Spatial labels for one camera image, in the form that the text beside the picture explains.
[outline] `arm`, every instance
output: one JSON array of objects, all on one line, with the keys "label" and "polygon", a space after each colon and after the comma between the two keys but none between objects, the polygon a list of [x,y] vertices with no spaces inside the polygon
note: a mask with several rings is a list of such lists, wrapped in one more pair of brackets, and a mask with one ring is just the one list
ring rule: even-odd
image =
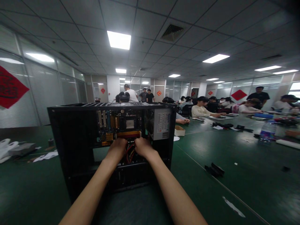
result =
[{"label": "arm", "polygon": [[135,139],[136,152],[151,165],[174,224],[207,224],[193,201],[144,138]]},{"label": "arm", "polygon": [[96,173],[78,196],[60,225],[90,224],[98,207],[105,186],[125,153],[127,141],[122,138],[115,140],[110,146],[104,160],[102,160]]}]

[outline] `white t-shirt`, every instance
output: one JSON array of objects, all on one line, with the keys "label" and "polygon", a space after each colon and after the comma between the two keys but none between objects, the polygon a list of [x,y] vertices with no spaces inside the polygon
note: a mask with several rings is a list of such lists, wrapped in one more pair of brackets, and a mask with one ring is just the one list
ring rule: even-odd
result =
[{"label": "white t-shirt", "polygon": [[135,92],[135,90],[129,89],[125,92],[128,92],[130,95],[129,102],[138,102],[137,93]]},{"label": "white t-shirt", "polygon": [[277,101],[274,103],[274,108],[276,109],[291,109],[292,106],[287,102]]}]

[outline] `black t-shirt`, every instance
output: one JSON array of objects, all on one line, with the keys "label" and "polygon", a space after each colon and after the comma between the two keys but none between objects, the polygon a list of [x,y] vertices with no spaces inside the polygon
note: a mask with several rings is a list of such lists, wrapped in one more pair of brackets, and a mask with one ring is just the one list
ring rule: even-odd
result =
[{"label": "black t-shirt", "polygon": [[152,102],[153,98],[154,98],[154,95],[152,93],[146,94],[146,99],[148,99],[148,102]]},{"label": "black t-shirt", "polygon": [[269,94],[266,92],[261,92],[261,93],[252,93],[247,97],[247,99],[252,99],[252,98],[258,98],[261,103],[263,103],[264,100],[270,99]]}]

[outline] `forearm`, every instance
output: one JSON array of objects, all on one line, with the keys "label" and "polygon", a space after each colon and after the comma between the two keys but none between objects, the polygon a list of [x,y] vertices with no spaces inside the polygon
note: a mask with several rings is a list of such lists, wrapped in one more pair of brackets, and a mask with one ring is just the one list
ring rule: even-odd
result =
[{"label": "forearm", "polygon": [[163,163],[158,152],[151,152],[147,160],[156,175],[174,224],[207,224],[185,190]]},{"label": "forearm", "polygon": [[116,166],[112,160],[104,159],[101,162],[90,182],[59,224],[84,225],[91,223],[105,186]]}]

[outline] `air vent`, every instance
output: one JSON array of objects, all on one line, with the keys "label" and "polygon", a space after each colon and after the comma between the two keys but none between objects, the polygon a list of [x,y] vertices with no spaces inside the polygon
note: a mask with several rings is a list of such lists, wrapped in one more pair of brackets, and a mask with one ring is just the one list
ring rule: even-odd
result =
[{"label": "air vent", "polygon": [[282,57],[282,55],[273,55],[273,56],[270,56],[270,57],[267,57],[267,58],[262,58],[261,60],[267,61],[267,60],[270,60],[270,59],[275,59],[275,58],[280,58],[280,57]]},{"label": "air vent", "polygon": [[176,39],[178,39],[182,31],[183,31],[182,27],[177,27],[171,24],[163,33],[161,39],[174,42]]}]

